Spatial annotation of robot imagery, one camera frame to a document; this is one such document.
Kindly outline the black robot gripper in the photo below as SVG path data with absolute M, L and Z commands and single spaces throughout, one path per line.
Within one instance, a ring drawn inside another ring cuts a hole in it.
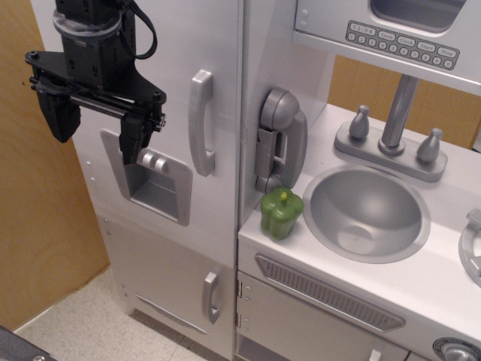
M 80 125 L 86 107 L 120 119 L 119 148 L 123 164 L 135 164 L 148 146 L 152 132 L 164 126 L 165 93 L 135 67 L 151 56 L 136 52 L 134 32 L 113 32 L 104 37 L 62 36 L 63 50 L 29 51 L 32 89 L 53 136 L 65 143 Z

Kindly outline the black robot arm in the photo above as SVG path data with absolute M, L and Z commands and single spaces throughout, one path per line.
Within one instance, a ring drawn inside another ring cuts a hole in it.
M 154 132 L 165 125 L 165 93 L 144 78 L 136 60 L 150 58 L 136 50 L 135 21 L 154 25 L 134 1 L 57 1 L 53 25 L 61 52 L 30 51 L 32 89 L 53 136 L 65 143 L 80 125 L 80 109 L 120 120 L 119 148 L 126 165 L 136 163 Z

